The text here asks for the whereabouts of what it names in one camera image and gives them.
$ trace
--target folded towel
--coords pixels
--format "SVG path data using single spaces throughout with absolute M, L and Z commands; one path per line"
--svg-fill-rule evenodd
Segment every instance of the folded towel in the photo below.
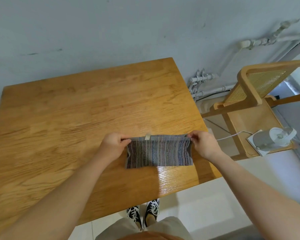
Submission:
M 192 165 L 191 140 L 187 135 L 152 135 L 130 138 L 127 146 L 126 168 L 145 166 L 188 166 Z

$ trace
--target person's left hand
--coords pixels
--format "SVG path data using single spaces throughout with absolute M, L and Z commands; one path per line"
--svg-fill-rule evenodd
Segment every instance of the person's left hand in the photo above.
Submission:
M 106 158 L 108 164 L 116 160 L 122 154 L 124 148 L 131 142 L 129 136 L 112 132 L 104 136 L 96 157 Z

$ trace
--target wooden table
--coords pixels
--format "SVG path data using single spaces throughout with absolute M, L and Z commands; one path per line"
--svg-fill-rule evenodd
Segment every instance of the wooden table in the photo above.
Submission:
M 105 134 L 184 134 L 207 128 L 172 58 L 5 87 L 0 105 L 0 231 L 91 158 Z M 79 224 L 220 177 L 193 166 L 103 172 Z

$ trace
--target shoe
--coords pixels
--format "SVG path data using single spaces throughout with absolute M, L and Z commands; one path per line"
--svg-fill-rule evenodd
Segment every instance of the shoe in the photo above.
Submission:
M 141 227 L 140 231 L 142 231 L 142 222 L 138 205 L 127 209 L 127 217 L 132 219 L 134 222 L 139 222 Z
M 147 218 L 148 214 L 153 215 L 154 218 L 157 220 L 157 217 L 159 215 L 159 205 L 160 205 L 159 199 L 155 199 L 155 200 L 147 202 L 147 210 L 145 211 L 145 216 L 143 218 L 143 225 L 145 227 L 147 227 L 146 218 Z

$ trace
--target white appliance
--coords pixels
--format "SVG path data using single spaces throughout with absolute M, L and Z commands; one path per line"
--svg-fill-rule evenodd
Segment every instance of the white appliance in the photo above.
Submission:
M 296 130 L 291 127 L 283 129 L 273 127 L 265 131 L 257 131 L 252 136 L 248 137 L 247 141 L 260 156 L 264 156 L 272 150 L 287 147 L 296 134 Z

